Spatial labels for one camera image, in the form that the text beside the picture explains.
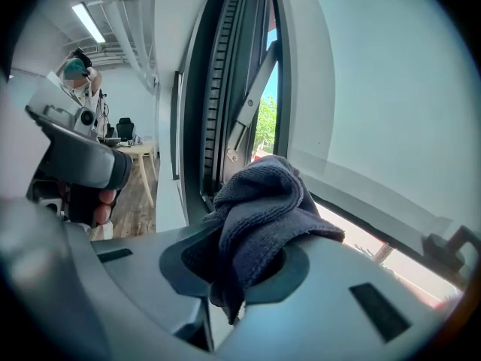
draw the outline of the fluorescent light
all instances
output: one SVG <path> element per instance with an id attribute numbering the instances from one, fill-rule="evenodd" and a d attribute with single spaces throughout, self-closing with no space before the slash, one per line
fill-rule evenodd
<path id="1" fill-rule="evenodd" d="M 84 3 L 80 3 L 77 5 L 74 5 L 72 7 L 74 12 L 77 14 L 78 18 L 82 22 L 82 24 L 85 26 L 85 28 L 88 29 L 92 37 L 97 41 L 97 43 L 104 43 L 105 39 L 102 36 L 102 33 L 97 28 L 97 25 L 94 23 L 92 17 L 90 16 L 86 6 Z"/>

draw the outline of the dark gray cloth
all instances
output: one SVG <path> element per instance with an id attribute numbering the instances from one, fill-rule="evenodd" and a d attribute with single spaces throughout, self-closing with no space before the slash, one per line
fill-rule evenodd
<path id="1" fill-rule="evenodd" d="M 266 156 L 234 174 L 213 200 L 205 220 L 224 220 L 210 300 L 233 322 L 244 291 L 294 237 L 304 233 L 342 242 L 344 232 L 322 220 L 299 171 L 280 156 Z"/>

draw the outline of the wooden table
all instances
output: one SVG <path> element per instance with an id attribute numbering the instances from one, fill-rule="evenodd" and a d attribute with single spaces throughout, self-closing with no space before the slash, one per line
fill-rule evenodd
<path id="1" fill-rule="evenodd" d="M 153 158 L 153 149 L 156 147 L 154 141 L 145 141 L 142 144 L 136 144 L 131 147 L 115 147 L 114 150 L 120 151 L 121 153 L 126 153 L 127 155 L 134 156 L 138 158 L 138 164 L 141 169 L 142 182 L 144 182 L 145 192 L 147 193 L 147 198 L 149 199 L 150 205 L 153 207 L 152 194 L 150 193 L 149 182 L 147 181 L 147 174 L 145 173 L 144 159 L 142 156 L 146 153 L 150 156 L 150 161 L 152 163 L 153 177 L 157 179 L 156 165 Z"/>

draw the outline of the green foliage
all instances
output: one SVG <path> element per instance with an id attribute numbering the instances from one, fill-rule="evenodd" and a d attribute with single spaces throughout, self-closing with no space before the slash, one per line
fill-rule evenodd
<path id="1" fill-rule="evenodd" d="M 257 118 L 256 138 L 254 139 L 254 152 L 262 143 L 274 144 L 276 136 L 277 103 L 272 96 L 261 98 L 259 116 Z"/>

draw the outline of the person's hand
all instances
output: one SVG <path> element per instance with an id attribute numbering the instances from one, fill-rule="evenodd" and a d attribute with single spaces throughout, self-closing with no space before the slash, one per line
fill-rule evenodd
<path id="1" fill-rule="evenodd" d="M 116 190 L 102 190 L 98 194 L 98 198 L 102 204 L 98 206 L 94 213 L 94 221 L 99 225 L 107 223 L 112 213 L 112 207 L 110 206 L 115 199 Z"/>

